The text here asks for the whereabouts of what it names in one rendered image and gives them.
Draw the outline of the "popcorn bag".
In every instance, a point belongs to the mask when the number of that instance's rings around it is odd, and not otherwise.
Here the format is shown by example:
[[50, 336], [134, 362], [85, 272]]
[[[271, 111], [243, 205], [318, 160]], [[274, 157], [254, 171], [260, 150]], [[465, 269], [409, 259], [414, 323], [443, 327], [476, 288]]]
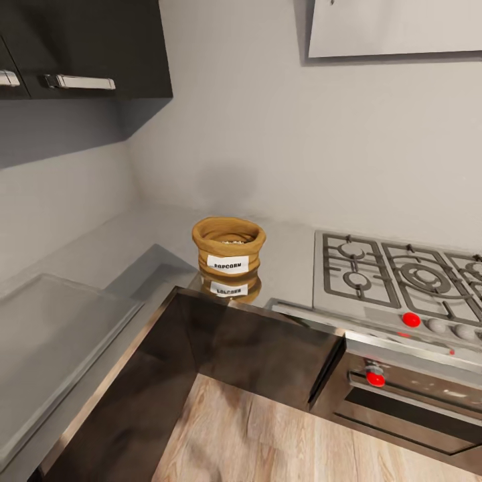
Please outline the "popcorn bag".
[[256, 223], [226, 216], [199, 221], [193, 227], [192, 238], [204, 271], [238, 278], [260, 264], [259, 252], [266, 233]]

